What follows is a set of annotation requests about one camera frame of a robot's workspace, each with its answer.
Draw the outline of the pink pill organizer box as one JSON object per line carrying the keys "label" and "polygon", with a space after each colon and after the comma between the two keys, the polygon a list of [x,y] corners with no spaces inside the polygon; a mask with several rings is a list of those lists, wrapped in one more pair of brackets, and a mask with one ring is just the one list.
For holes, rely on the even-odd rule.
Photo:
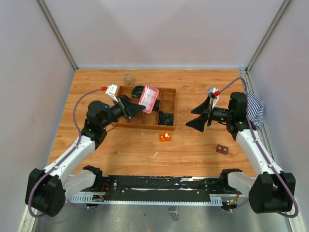
{"label": "pink pill organizer box", "polygon": [[143,112],[150,114],[154,108],[159,89],[146,85],[140,96],[139,105],[145,106]]}

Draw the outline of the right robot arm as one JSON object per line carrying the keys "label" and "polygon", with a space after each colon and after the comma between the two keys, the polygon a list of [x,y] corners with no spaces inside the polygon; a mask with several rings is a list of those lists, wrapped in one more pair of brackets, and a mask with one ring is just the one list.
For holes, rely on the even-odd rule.
{"label": "right robot arm", "polygon": [[252,210],[257,213],[279,213],[286,215],[294,205],[296,179],[275,163],[261,143],[255,125],[247,118],[247,96],[242,92],[230,95],[228,108],[214,107],[219,93],[210,94],[198,107],[191,110],[198,117],[186,126],[203,132],[213,121],[226,124],[231,134],[253,167],[255,178],[250,178],[240,169],[224,169],[219,177],[219,189],[223,193],[238,190],[245,195]]}

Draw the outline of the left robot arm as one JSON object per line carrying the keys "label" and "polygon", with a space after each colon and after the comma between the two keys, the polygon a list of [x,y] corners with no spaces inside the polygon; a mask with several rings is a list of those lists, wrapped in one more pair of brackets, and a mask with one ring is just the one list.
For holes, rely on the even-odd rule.
{"label": "left robot arm", "polygon": [[56,161],[43,169],[33,169],[28,176],[25,203],[34,218],[45,215],[54,217],[63,208],[65,201],[84,188],[98,191],[103,179],[89,169],[80,175],[81,181],[69,178],[77,165],[93,153],[107,136],[107,126],[119,118],[132,119],[146,109],[139,103],[132,103],[124,96],[118,96],[110,108],[104,108],[101,101],[92,101],[87,108],[84,127],[78,129],[78,137]]}

